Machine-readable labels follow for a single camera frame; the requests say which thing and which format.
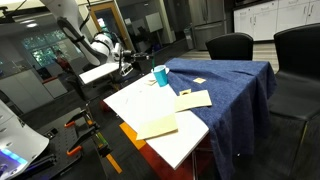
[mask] orange handle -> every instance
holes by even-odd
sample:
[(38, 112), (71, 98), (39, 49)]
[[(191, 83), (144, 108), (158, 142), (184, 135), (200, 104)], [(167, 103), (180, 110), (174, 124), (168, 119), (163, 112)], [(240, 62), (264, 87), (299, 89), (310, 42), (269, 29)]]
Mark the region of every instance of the orange handle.
[(71, 126), (73, 126), (73, 125), (75, 125), (75, 124), (76, 124), (75, 121), (71, 121), (71, 122), (69, 122), (68, 124), (65, 124), (64, 127), (65, 127), (65, 128), (68, 128), (68, 127), (71, 127)]
[(71, 152), (67, 151), (67, 155), (68, 156), (73, 156), (74, 154), (79, 152), (81, 149), (82, 149), (82, 146), (78, 146), (78, 147), (74, 148)]

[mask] white table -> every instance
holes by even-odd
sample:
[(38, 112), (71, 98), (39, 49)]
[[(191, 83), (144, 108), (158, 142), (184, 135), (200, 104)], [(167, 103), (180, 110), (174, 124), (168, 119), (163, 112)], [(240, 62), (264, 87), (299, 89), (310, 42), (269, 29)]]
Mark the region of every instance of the white table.
[[(174, 113), (176, 94), (170, 85), (146, 85), (148, 74), (104, 100), (133, 130), (140, 124)], [(173, 168), (177, 169), (209, 132), (208, 127), (191, 111), (176, 113), (178, 132), (146, 140)]]
[(80, 78), (84, 84), (88, 84), (96, 79), (99, 79), (109, 73), (112, 73), (119, 69), (119, 63), (106, 63), (98, 66), (90, 71), (80, 74)]

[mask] window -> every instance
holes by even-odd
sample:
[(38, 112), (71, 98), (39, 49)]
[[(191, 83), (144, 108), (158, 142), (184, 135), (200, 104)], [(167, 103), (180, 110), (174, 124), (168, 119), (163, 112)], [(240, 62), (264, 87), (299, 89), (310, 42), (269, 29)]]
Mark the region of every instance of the window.
[(56, 58), (54, 52), (60, 49), (65, 39), (67, 39), (67, 37), (61, 30), (54, 30), (49, 33), (24, 38), (22, 44), (39, 65), (44, 67), (54, 63)]

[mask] blue tablecloth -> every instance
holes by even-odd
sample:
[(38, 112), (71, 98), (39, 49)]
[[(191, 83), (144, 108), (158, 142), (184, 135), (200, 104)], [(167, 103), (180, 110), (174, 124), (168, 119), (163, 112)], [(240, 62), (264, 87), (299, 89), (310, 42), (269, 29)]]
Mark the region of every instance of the blue tablecloth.
[[(210, 140), (222, 180), (234, 172), (232, 156), (252, 154), (254, 136), (269, 132), (267, 99), (276, 88), (268, 62), (172, 59), (168, 82), (175, 93), (208, 90), (211, 107), (193, 108), (209, 127)], [(193, 82), (196, 78), (206, 81)]]

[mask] sticky note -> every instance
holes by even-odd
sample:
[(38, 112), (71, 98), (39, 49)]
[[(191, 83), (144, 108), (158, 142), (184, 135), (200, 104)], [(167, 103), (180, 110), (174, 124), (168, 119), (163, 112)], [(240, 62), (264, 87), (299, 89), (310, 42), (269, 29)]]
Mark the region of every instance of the sticky note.
[(205, 79), (202, 79), (202, 78), (197, 78), (195, 80), (193, 80), (194, 82), (196, 83), (199, 83), (199, 84), (202, 84), (203, 82), (205, 82), (206, 80)]
[(177, 96), (174, 104), (175, 112), (211, 105), (211, 99), (207, 90), (197, 91), (183, 96)]
[(152, 86), (152, 85), (154, 85), (156, 82), (157, 82), (156, 80), (147, 80), (147, 81), (145, 82), (145, 84), (147, 84), (147, 85), (149, 85), (149, 86)]
[(175, 114), (141, 124), (137, 140), (149, 139), (178, 130)]
[(180, 91), (179, 92), (179, 96), (181, 95), (186, 95), (186, 94), (190, 94), (191, 93), (191, 89), (187, 89), (187, 90), (184, 90), (184, 91)]

